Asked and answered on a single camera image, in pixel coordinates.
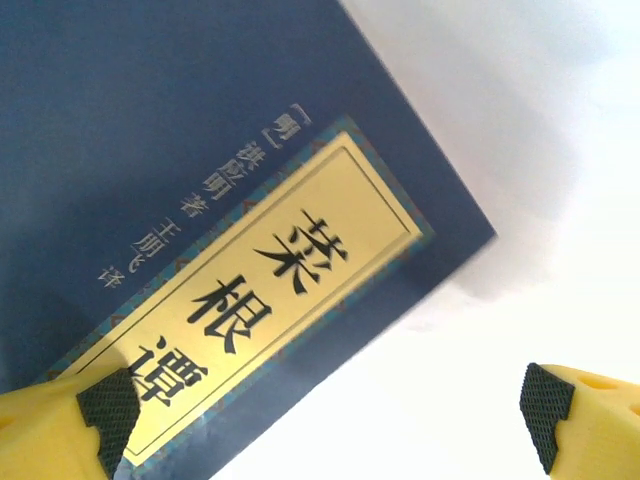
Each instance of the yellow clamp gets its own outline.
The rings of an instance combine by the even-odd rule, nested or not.
[[[124,368],[0,395],[0,479],[111,479],[139,414]]]
[[[553,480],[640,479],[640,385],[532,363],[520,410]]]

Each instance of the black rubber pad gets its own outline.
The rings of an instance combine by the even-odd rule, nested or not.
[[[520,410],[547,475],[558,454],[556,425],[569,418],[574,391],[570,383],[540,365],[529,364],[520,395]]]
[[[107,478],[112,479],[140,415],[131,374],[126,368],[117,370],[77,398],[85,423],[100,433],[98,458]]]

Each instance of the decorative border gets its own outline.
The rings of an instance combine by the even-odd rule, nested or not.
[[[260,377],[269,372],[275,365],[277,365],[283,358],[285,358],[291,351],[300,347],[303,343],[309,340],[316,331],[321,329],[327,323],[333,321],[336,317],[342,314],[350,305],[357,303],[361,297],[371,288],[371,286],[377,283],[382,278],[388,276],[395,271],[401,264],[409,259],[415,252],[424,248],[434,237],[435,232],[431,226],[427,223],[422,213],[411,201],[407,193],[404,191],[400,183],[393,176],[388,169],[384,161],[377,154],[371,143],[366,139],[362,131],[357,127],[355,122],[349,117],[344,116],[336,121],[331,127],[326,129],[309,145],[302,149],[298,155],[292,160],[287,162],[280,170],[278,170],[269,180],[267,180],[262,186],[254,191],[246,200],[240,205],[231,210],[225,217],[223,217],[211,230],[205,233],[198,241],[196,241],[191,247],[189,247],[182,255],[180,255],[174,262],[162,270],[156,277],[154,277],[148,284],[146,284],[137,294],[129,299],[122,307],[120,307],[115,313],[113,313],[106,321],[96,328],[91,334],[89,334],[84,340],[82,340],[76,347],[74,347],[69,353],[67,353],[62,359],[56,362],[44,375],[38,380],[46,381],[52,380],[66,370],[73,362],[75,362],[82,354],[95,345],[101,338],[108,334],[114,327],[122,322],[129,314],[137,309],[145,300],[147,300],[153,293],[160,289],[169,279],[188,265],[193,259],[195,259],[203,250],[211,245],[223,232],[225,232],[231,225],[240,220],[247,212],[249,212],[255,205],[263,200],[269,193],[276,189],[284,180],[286,180],[293,172],[298,170],[302,165],[307,163],[319,150],[330,143],[337,135],[342,132],[347,132],[353,141],[362,150],[367,160],[371,163],[376,172],[382,177],[387,186],[391,189],[398,201],[409,213],[414,222],[418,225],[423,233],[423,237],[417,242],[413,243],[409,248],[403,251],[387,266],[383,267],[378,273],[371,276],[365,283],[363,283],[357,290],[348,295],[344,300],[335,305],[329,310],[322,318],[317,320],[312,326],[307,328],[301,333],[295,340],[284,346],[281,350],[276,352],[269,360],[263,363],[260,367],[254,370],[249,376],[247,376],[239,385],[229,391],[222,399],[215,403],[209,410],[207,410],[200,418],[195,420],[191,425],[186,427],[182,432],[176,435],[173,439],[167,442],[157,452],[151,455],[142,465],[134,467],[128,460],[123,459],[120,464],[119,470],[122,473],[129,472],[134,478],[140,474],[151,469],[155,464],[161,461],[167,453],[180,444],[190,433],[200,428],[211,420],[217,413],[222,411],[225,406],[233,402],[238,396],[242,395],[253,383],[255,383]]]

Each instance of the book cover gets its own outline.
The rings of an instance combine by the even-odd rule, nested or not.
[[[0,22],[0,391],[126,362],[117,478],[211,477],[494,235],[337,1]]]

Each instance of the white surface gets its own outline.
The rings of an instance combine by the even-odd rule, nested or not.
[[[526,364],[640,382],[640,6],[345,3],[500,239],[216,479],[546,478]]]

